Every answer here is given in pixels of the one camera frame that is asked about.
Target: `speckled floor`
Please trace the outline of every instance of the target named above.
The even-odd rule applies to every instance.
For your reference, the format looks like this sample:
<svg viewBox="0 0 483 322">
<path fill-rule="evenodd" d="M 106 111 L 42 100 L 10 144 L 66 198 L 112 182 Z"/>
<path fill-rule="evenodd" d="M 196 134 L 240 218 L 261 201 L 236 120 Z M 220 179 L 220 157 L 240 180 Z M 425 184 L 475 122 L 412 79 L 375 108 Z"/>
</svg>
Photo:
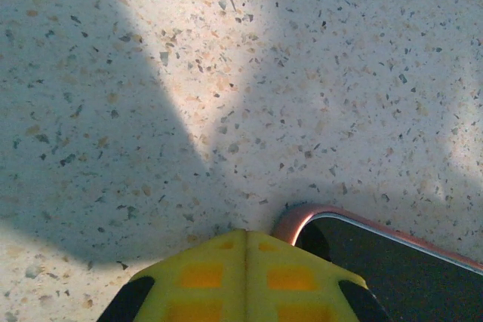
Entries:
<svg viewBox="0 0 483 322">
<path fill-rule="evenodd" d="M 483 0 L 0 6 L 4 320 L 299 201 L 483 261 Z"/>
</svg>

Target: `rose gold phone frame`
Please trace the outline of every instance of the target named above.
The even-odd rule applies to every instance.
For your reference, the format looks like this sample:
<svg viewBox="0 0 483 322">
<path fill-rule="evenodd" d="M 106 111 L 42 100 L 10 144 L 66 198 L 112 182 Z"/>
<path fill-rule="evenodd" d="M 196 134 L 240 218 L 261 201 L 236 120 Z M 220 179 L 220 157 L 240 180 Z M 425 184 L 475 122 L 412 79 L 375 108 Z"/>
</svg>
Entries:
<svg viewBox="0 0 483 322">
<path fill-rule="evenodd" d="M 376 222 L 372 222 L 345 211 L 344 209 L 340 209 L 339 207 L 332 207 L 322 204 L 303 204 L 294 207 L 282 215 L 281 219 L 275 225 L 272 235 L 282 241 L 295 245 L 299 233 L 305 225 L 313 220 L 324 217 L 349 222 L 350 224 L 356 225 L 378 235 L 382 235 L 393 241 L 417 249 L 423 253 L 443 259 L 446 262 L 483 275 L 483 264 L 481 263 L 475 262 L 470 258 L 461 256 L 460 254 L 448 252 L 438 248 L 422 239 L 411 237 L 405 233 L 392 230 L 384 225 L 380 225 Z"/>
</svg>

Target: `smartphone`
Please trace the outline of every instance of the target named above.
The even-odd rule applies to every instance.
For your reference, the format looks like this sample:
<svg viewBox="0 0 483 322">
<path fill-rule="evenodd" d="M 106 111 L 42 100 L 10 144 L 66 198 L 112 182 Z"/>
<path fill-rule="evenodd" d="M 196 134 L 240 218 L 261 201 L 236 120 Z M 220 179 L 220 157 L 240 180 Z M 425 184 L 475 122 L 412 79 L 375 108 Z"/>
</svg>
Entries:
<svg viewBox="0 0 483 322">
<path fill-rule="evenodd" d="M 363 277 L 393 321 L 483 321 L 483 265 L 336 207 L 287 212 L 273 235 Z"/>
</svg>

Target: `phone screen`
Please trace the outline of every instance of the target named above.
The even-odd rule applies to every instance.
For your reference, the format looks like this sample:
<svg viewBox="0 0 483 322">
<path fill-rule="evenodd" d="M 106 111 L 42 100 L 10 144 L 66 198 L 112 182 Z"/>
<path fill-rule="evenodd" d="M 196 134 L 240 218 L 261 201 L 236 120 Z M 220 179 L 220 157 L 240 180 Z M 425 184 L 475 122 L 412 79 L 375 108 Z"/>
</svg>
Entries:
<svg viewBox="0 0 483 322">
<path fill-rule="evenodd" d="M 483 321 L 483 275 L 348 219 L 317 218 L 295 245 L 363 277 L 394 321 Z"/>
</svg>

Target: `yellow object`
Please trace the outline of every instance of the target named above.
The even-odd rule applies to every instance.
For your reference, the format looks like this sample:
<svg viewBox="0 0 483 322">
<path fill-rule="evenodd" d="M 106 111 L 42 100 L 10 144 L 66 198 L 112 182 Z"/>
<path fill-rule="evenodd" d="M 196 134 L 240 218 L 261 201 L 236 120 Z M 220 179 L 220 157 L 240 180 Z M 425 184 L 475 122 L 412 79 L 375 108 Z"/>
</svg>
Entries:
<svg viewBox="0 0 483 322">
<path fill-rule="evenodd" d="M 356 274 L 259 232 L 236 230 L 134 275 L 155 279 L 136 322 L 356 322 L 338 282 Z"/>
</svg>

